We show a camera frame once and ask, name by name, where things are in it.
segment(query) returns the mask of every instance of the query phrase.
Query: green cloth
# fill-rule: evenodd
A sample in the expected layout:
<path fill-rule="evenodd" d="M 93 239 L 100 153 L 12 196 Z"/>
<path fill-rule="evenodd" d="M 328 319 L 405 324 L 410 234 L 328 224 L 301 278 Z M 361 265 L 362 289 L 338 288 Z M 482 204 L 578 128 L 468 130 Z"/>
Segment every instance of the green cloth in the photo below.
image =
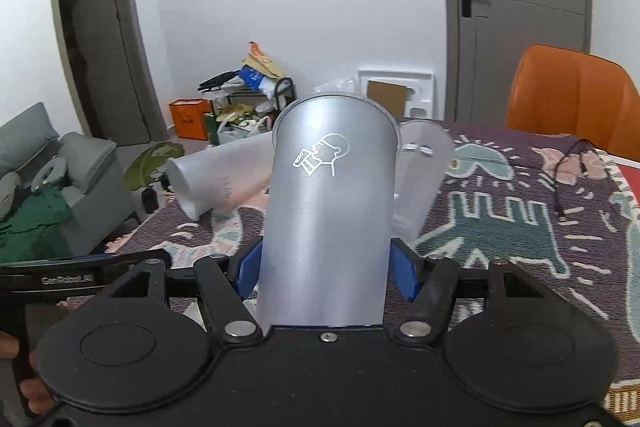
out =
<path fill-rule="evenodd" d="M 44 186 L 0 223 L 0 263 L 71 257 L 60 223 L 71 218 L 60 187 Z"/>

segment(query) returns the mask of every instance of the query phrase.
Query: silver screw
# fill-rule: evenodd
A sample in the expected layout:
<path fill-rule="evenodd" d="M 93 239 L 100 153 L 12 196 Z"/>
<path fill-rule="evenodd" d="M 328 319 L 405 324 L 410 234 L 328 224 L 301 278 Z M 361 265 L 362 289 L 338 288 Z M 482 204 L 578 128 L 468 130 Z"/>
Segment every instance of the silver screw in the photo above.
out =
<path fill-rule="evenodd" d="M 320 340 L 323 342 L 333 343 L 338 340 L 338 335 L 332 333 L 331 331 L 327 331 L 326 333 L 320 335 Z"/>
<path fill-rule="evenodd" d="M 426 337 L 431 333 L 431 326 L 422 321 L 408 321 L 400 326 L 400 332 L 406 337 Z"/>
<path fill-rule="evenodd" d="M 249 321 L 233 321 L 225 326 L 226 334 L 232 337 L 248 337 L 257 330 L 254 323 Z"/>

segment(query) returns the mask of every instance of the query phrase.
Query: white plastic bag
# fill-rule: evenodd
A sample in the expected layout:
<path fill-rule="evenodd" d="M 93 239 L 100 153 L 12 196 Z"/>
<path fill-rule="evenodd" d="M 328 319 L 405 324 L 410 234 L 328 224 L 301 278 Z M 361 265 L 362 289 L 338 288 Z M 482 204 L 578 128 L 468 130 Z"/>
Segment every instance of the white plastic bag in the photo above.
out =
<path fill-rule="evenodd" d="M 314 87 L 315 92 L 341 91 L 352 92 L 353 94 L 363 95 L 362 85 L 358 78 L 350 76 L 349 78 L 340 78 L 332 80 L 326 84 Z"/>

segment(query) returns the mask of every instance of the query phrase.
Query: silver cup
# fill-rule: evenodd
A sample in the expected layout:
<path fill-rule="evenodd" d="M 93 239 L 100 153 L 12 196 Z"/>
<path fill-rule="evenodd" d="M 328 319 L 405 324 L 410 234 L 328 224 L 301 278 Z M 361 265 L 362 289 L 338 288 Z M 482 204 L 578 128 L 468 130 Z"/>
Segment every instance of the silver cup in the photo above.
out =
<path fill-rule="evenodd" d="M 319 93 L 287 107 L 273 139 L 260 325 L 382 323 L 395 120 L 371 100 Z"/>

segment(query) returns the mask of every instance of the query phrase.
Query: human hand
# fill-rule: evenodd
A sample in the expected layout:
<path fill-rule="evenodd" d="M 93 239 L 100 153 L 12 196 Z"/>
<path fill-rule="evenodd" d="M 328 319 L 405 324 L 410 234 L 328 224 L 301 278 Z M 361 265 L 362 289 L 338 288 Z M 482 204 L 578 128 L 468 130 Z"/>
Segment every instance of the human hand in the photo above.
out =
<path fill-rule="evenodd" d="M 20 351 L 18 339 L 0 331 L 0 358 L 14 359 Z M 35 353 L 29 354 L 29 363 L 35 369 Z M 20 382 L 20 392 L 29 401 L 29 409 L 37 415 L 49 412 L 53 400 L 39 377 L 28 378 Z"/>

